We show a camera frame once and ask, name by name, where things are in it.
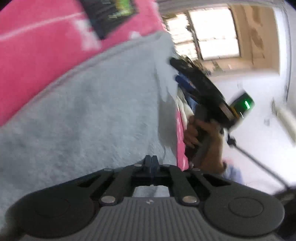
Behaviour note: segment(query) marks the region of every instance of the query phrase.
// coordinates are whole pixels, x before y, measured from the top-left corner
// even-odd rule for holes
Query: pink bedsheet
[[[0,126],[53,80],[132,38],[163,30],[153,0],[99,40],[76,0],[14,0],[0,12]]]

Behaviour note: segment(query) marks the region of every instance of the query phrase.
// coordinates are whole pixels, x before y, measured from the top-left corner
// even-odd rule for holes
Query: gray cloth
[[[165,32],[116,46],[64,74],[0,128],[0,226],[30,192],[145,155],[176,165],[173,48]],[[161,194],[151,187],[136,195]]]

